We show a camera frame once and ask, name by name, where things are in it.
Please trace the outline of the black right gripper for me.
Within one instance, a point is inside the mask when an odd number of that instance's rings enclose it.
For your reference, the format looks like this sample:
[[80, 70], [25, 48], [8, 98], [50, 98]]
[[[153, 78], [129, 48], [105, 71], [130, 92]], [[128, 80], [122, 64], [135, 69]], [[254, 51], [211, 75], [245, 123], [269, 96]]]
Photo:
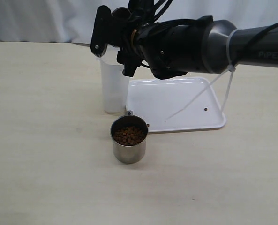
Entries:
[[[107, 48], [107, 32], [111, 11], [99, 6], [96, 11], [90, 49], [96, 57], [102, 57]], [[142, 25], [140, 19], [111, 24], [110, 43], [120, 49], [117, 62], [124, 65], [123, 75], [133, 77], [142, 61], [153, 76], [160, 80], [183, 76], [188, 72], [209, 73], [206, 62], [206, 41], [212, 16], [194, 19], [176, 19]]]

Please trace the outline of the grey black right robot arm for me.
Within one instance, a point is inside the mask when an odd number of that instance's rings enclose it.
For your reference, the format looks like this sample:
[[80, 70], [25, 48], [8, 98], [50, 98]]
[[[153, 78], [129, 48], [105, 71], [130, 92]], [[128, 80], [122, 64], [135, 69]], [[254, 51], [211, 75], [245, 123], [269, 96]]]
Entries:
[[157, 22], [154, 6], [97, 9], [91, 52], [102, 57], [109, 45], [119, 49], [123, 74], [133, 77], [146, 61], [160, 80], [186, 73], [219, 74], [238, 64], [278, 68], [278, 23], [237, 29], [211, 15]]

